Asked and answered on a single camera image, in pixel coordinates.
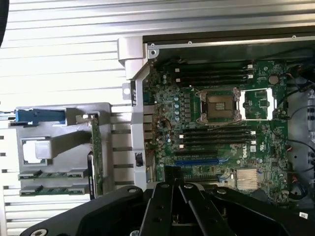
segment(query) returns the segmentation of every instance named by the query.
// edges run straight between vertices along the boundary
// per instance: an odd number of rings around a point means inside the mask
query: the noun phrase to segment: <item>black cable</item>
[[[311,171],[311,170],[313,170],[313,169],[314,169],[314,167],[310,167],[310,168],[308,168],[308,169],[301,170],[301,171],[288,171],[288,170],[282,170],[282,171],[284,171],[284,172],[286,172],[286,173],[288,173],[288,174],[300,174],[300,173],[305,173],[305,172],[307,172],[307,171]]]
[[[305,109],[305,108],[309,108],[309,107],[315,107],[315,105],[309,105],[309,106],[300,107],[299,109],[295,110],[295,111],[289,116],[288,119],[292,119],[292,117],[293,117],[296,113],[298,113],[300,110]]]
[[[313,151],[313,153],[315,154],[315,149],[312,146],[310,146],[307,143],[305,143],[305,142],[302,142],[302,141],[299,141],[299,140],[294,140],[294,139],[288,139],[288,141],[308,146]]]
[[[313,85],[312,82],[306,82],[304,84],[304,86],[301,86],[300,88],[293,90],[289,93],[287,93],[278,103],[277,103],[277,107],[279,107],[284,101],[285,99],[287,99],[288,97],[290,97],[291,95],[297,93],[297,92],[305,92],[306,90],[308,90],[311,86]]]

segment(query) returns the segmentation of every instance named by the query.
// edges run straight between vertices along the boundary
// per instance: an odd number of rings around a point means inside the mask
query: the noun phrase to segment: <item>black ram slot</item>
[[[213,75],[213,76],[185,76],[180,77],[181,82],[187,82],[193,80],[194,82],[213,81],[213,80],[239,80],[247,79],[248,75]]]
[[[193,133],[185,133],[184,134],[184,138],[185,137],[192,137],[192,136],[209,136],[209,135],[217,135],[217,134],[250,134],[249,129],[243,129],[243,130],[213,130],[213,131],[205,131],[205,132],[193,132]]]
[[[189,81],[189,82],[181,82],[178,83],[178,86],[182,87],[192,87],[192,86],[214,86],[214,85],[243,85],[247,84],[248,80],[217,80],[217,81],[202,81],[202,82],[195,82],[195,81]]]
[[[212,135],[209,137],[188,137],[188,138],[183,138],[183,143],[185,142],[190,142],[190,141],[199,141],[199,140],[215,140],[215,139],[254,139],[255,136],[252,135]]]
[[[213,127],[215,128],[215,130],[213,130],[214,132],[218,132],[218,131],[229,131],[229,130],[251,130],[251,126],[250,125],[227,125],[227,126],[215,126]],[[191,133],[191,132],[199,132],[199,131],[206,131],[206,132],[213,132],[211,129],[213,129],[212,127],[201,127],[201,128],[195,128],[195,129],[183,129],[183,133]]]
[[[177,78],[186,77],[186,76],[202,76],[202,75],[239,75],[239,74],[250,74],[251,71],[240,69],[240,70],[209,70],[209,71],[186,71],[176,73]]]
[[[215,140],[207,142],[189,142],[185,146],[203,146],[203,145],[216,145],[216,144],[244,144],[252,141],[252,139],[236,139],[236,140]]]

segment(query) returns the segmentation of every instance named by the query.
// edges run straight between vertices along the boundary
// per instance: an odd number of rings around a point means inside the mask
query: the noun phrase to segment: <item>green circuit board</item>
[[[233,79],[231,68],[242,68],[242,65],[243,62],[217,63],[211,64],[211,69],[220,73],[226,68]],[[186,75],[199,78],[198,71],[205,66],[209,65],[187,65]],[[285,61],[254,62],[249,76],[238,78],[246,82],[238,85],[216,85],[214,80],[213,85],[205,83],[203,86],[202,78],[199,84],[189,85],[180,80],[180,72],[176,67],[163,68],[151,73],[144,83],[144,104],[155,108],[153,138],[148,141],[148,149],[154,150],[155,180],[163,181],[164,166],[177,165],[182,167],[186,180],[209,184],[211,179],[211,183],[245,193],[261,188],[272,200],[286,202],[287,174],[284,169],[287,168],[288,131],[287,121],[279,117],[285,116],[287,109],[285,104],[277,104],[286,95]],[[240,91],[246,91],[243,107],[246,119],[252,120],[238,120],[226,110],[229,105],[235,106],[230,98]],[[271,113],[267,91],[272,93],[278,106]],[[207,99],[205,103],[201,94]],[[217,98],[222,102],[208,102]],[[201,122],[203,109],[208,115]],[[183,146],[181,138],[186,139]],[[187,154],[177,155],[183,149]],[[238,176],[253,173],[256,173],[257,187],[251,189],[251,180],[242,182]]]

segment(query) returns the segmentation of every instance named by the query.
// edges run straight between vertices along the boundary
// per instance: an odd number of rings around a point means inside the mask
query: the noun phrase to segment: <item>motherboard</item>
[[[288,199],[286,62],[178,64],[154,69],[143,83],[153,106],[154,180],[180,166],[186,181]]]

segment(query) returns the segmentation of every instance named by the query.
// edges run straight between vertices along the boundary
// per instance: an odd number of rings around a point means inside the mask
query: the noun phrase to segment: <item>metal panel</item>
[[[0,49],[0,111],[109,102],[114,105],[112,127],[124,132],[130,129],[131,102],[122,99],[126,78],[117,61],[118,38],[307,26],[315,23],[314,10],[312,0],[11,0]],[[0,169],[6,170],[0,174],[1,236],[18,235],[50,216],[50,210],[60,212],[88,200],[88,195],[19,197],[16,134],[0,129],[0,135],[5,136],[0,151],[6,152],[0,157]],[[114,133],[113,139],[115,164],[132,164],[130,134]],[[117,188],[133,182],[132,172],[115,171]],[[11,218],[30,211],[35,219],[6,223],[5,210]]]

